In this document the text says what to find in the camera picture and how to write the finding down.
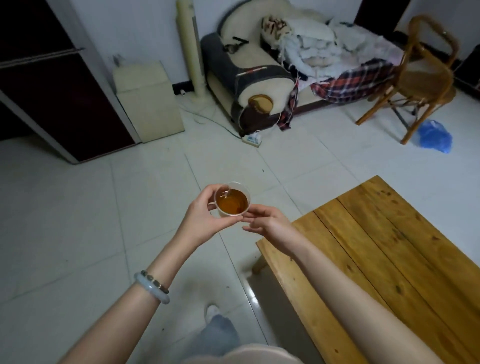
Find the sofa armrest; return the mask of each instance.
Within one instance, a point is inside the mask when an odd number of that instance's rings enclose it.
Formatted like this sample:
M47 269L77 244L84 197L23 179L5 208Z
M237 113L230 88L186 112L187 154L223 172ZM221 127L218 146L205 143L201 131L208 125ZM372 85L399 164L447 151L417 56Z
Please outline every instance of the sofa armrest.
M242 107L255 95L269 96L274 102L270 114L281 112L295 86L292 75L256 44L246 44L236 53L223 50L223 40L217 33L204 36L201 41L204 63Z

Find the pant leg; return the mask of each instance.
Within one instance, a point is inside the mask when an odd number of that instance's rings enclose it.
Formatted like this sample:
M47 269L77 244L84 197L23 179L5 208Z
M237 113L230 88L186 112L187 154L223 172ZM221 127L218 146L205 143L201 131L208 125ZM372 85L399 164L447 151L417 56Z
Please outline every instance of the pant leg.
M240 338L232 322L216 315L190 345L185 359L198 355L223 356L239 346Z

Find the plastic cup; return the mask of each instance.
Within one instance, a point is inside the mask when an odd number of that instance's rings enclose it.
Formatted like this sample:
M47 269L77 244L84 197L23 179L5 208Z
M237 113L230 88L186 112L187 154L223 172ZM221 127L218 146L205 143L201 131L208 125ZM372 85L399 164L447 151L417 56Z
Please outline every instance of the plastic cup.
M247 198L247 208L245 209L245 211L242 211L241 213L239 214L236 214L236 215L232 215L232 214L229 214L225 211L222 211L221 208L218 207L218 203L216 202L217 200L217 197L218 196L221 196L224 192L228 191L228 190L238 190L240 192L242 192L245 197ZM240 216L240 215L243 215L245 212L248 211L248 209L250 208L250 204L251 204L251 195L250 195L250 191L247 189L247 187L239 182L229 182L229 183L225 183L223 184L216 192L215 192L215 197L214 197L214 201L215 201L215 206L218 210L218 214L220 215L221 218L226 218L227 216Z

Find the table top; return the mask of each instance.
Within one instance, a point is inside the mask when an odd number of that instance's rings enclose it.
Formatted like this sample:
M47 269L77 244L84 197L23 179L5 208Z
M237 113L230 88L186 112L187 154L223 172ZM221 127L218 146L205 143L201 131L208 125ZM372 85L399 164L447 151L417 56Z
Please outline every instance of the table top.
M293 224L446 364L480 362L480 268L380 177ZM257 245L325 362L367 363L297 264Z

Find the plastic bag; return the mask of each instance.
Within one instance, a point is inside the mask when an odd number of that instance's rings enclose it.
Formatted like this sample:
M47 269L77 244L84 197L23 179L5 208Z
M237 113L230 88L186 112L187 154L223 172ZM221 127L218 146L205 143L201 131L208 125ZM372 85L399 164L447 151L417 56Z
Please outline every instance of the plastic bag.
M438 121L427 119L418 129L420 146L426 149L436 149L448 154L452 150L452 135Z

